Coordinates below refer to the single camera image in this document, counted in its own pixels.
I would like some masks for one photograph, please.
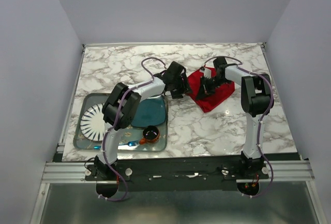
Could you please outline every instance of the red towel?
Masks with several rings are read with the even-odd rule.
[[[216,71],[214,68],[206,67],[212,71],[212,77],[216,76]],[[200,78],[203,76],[203,72],[200,72],[200,69],[193,72],[187,79],[193,91],[192,94],[188,94],[193,101],[196,102],[197,105],[202,109],[204,113],[207,113],[213,110],[215,107],[220,105],[224,100],[226,100],[229,96],[234,92],[234,82],[225,83],[221,85],[219,88],[216,88],[215,94],[211,96],[207,96],[200,100],[195,100],[195,97],[198,94],[200,88]]]

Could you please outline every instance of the small cup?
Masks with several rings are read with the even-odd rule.
[[[160,130],[156,126],[148,126],[143,131],[143,138],[139,141],[140,145],[145,143],[154,144],[160,139]]]

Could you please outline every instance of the screw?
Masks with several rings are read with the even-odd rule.
[[[222,174],[223,174],[224,176],[226,176],[226,175],[229,174],[229,171],[227,171],[227,170],[222,170]]]
[[[268,168],[267,168],[267,167],[263,167],[263,168],[262,168],[262,173],[263,173],[263,174],[268,174],[268,173],[269,173]]]
[[[131,168],[126,169],[126,170],[125,170],[125,174],[126,174],[127,176],[131,176],[131,175],[132,175],[132,170],[131,170]]]
[[[92,172],[90,170],[86,169],[84,174],[85,174],[85,176],[90,176],[92,174]]]

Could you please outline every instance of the gray wall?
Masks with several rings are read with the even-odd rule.
[[[295,144],[312,163],[331,221],[331,1],[291,0],[268,40],[267,57]]]
[[[290,0],[60,0],[83,43],[266,41]]]
[[[29,223],[81,43],[58,0],[0,0],[0,222]]]

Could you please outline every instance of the striped plate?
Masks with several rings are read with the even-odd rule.
[[[103,103],[90,107],[81,119],[83,135],[92,141],[102,141],[104,136],[104,121],[102,113]]]

